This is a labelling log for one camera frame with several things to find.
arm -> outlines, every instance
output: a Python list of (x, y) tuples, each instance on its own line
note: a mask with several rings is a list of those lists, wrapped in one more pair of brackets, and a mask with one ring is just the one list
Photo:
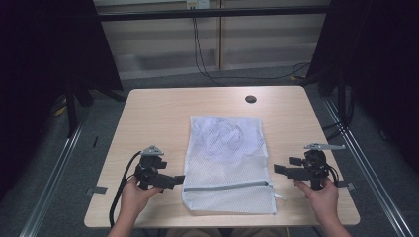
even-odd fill
[(136, 177), (132, 177), (126, 182), (121, 198), (120, 214), (108, 237), (129, 236), (138, 215), (147, 206), (148, 200), (162, 191), (157, 187), (143, 190), (137, 183)]
[(314, 191), (302, 181), (294, 181), (308, 198), (311, 208), (314, 211), (317, 222), (320, 224), (327, 237), (351, 236), (345, 229), (338, 217), (338, 188), (332, 181), (326, 178), (323, 189)]

wall socket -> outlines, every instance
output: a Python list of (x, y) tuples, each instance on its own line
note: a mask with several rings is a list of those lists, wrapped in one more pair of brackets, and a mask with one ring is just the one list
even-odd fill
[(187, 0), (186, 9), (209, 9), (210, 0)]

wire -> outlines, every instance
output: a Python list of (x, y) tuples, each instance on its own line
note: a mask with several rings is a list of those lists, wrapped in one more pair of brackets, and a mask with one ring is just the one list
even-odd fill
[[(261, 80), (261, 79), (262, 80), (281, 79), (281, 78), (293, 76), (298, 71), (300, 71), (303, 68), (305, 68), (307, 65), (310, 65), (310, 62), (297, 63), (296, 65), (293, 66), (293, 71), (291, 73), (288, 73), (288, 74), (285, 74), (285, 75), (281, 75), (281, 76), (276, 76), (276, 77), (211, 76), (207, 72), (207, 69), (205, 67), (205, 63), (204, 63), (204, 59), (203, 59), (203, 55), (202, 55), (202, 51), (201, 51), (201, 44), (200, 44), (200, 38), (199, 38), (198, 25), (197, 25), (197, 19), (196, 18), (193, 18), (193, 23), (194, 23), (194, 39), (195, 39), (195, 62), (197, 64), (197, 68), (198, 68), (198, 70), (200, 71), (200, 73), (203, 76), (209, 78), (216, 85), (226, 86), (224, 84), (221, 84), (221, 83), (218, 83), (218, 82), (214, 81), (214, 79), (256, 79), (256, 80)], [(198, 56), (200, 57), (201, 65), (202, 65), (204, 71), (201, 69), (201, 67), (200, 67), (200, 65), (198, 63)]]
[(111, 223), (111, 228), (112, 228), (112, 227), (114, 227), (114, 225), (115, 225), (115, 221), (114, 221), (114, 212), (115, 212), (115, 208), (116, 208), (116, 206), (117, 206), (117, 204), (118, 204), (118, 201), (119, 201), (119, 199), (120, 199), (121, 193), (123, 192), (124, 186), (126, 185), (126, 182), (127, 182), (127, 180), (128, 180), (128, 178), (126, 177), (126, 174), (128, 173), (129, 168), (130, 168), (130, 166), (131, 166), (131, 164), (132, 164), (133, 160), (134, 160), (134, 159), (135, 159), (135, 158), (136, 158), (139, 154), (141, 154), (141, 151), (136, 152), (136, 153), (132, 156), (132, 158), (129, 160), (128, 164), (126, 165), (126, 170), (124, 171), (123, 178), (121, 179), (120, 186), (118, 187), (117, 193), (115, 194), (114, 201), (112, 202), (111, 209), (110, 209), (110, 211), (109, 211), (109, 222)]
[(330, 174), (332, 174), (333, 177), (333, 184), (335, 184), (336, 187), (339, 187), (339, 174), (335, 170), (335, 168), (329, 166), (328, 170), (330, 171)]
[(344, 131), (346, 131), (348, 129), (348, 126), (349, 126), (349, 124), (351, 123), (351, 121), (352, 121), (352, 119), (354, 117), (355, 100), (356, 100), (356, 95), (355, 95), (354, 89), (351, 88), (351, 101), (350, 101), (350, 104), (349, 104), (348, 111), (346, 112), (344, 122), (338, 121), (335, 124), (322, 127), (323, 130), (326, 130), (326, 129), (328, 129), (330, 127), (333, 127), (335, 125), (340, 125), (341, 126), (335, 132), (333, 132), (332, 134), (330, 134), (326, 138), (327, 140), (331, 140), (331, 139), (335, 138), (340, 133), (342, 133), (342, 132), (344, 132)]

mesh bag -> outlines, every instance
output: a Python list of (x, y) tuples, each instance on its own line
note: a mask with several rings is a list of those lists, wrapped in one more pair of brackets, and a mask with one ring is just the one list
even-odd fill
[(182, 199), (189, 210), (276, 213), (257, 118), (191, 117)]

wrist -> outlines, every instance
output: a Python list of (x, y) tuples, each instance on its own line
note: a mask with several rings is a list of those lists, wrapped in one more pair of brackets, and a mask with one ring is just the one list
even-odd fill
[(326, 237), (350, 237), (351, 234), (345, 229), (337, 216), (330, 216), (319, 221)]
[(339, 217), (334, 214), (317, 217), (317, 222), (324, 227), (342, 225), (342, 223), (339, 220)]
[(130, 236), (130, 232), (135, 224), (136, 218), (132, 218), (131, 216), (127, 216), (126, 214), (120, 213), (118, 216), (117, 222), (115, 223), (114, 227), (111, 229), (110, 234), (108, 237), (128, 237)]
[(123, 211), (122, 210), (120, 214), (118, 215), (117, 221), (120, 220), (119, 222), (134, 225), (138, 216), (139, 216), (139, 213), (137, 213), (136, 211), (133, 211), (133, 210)]

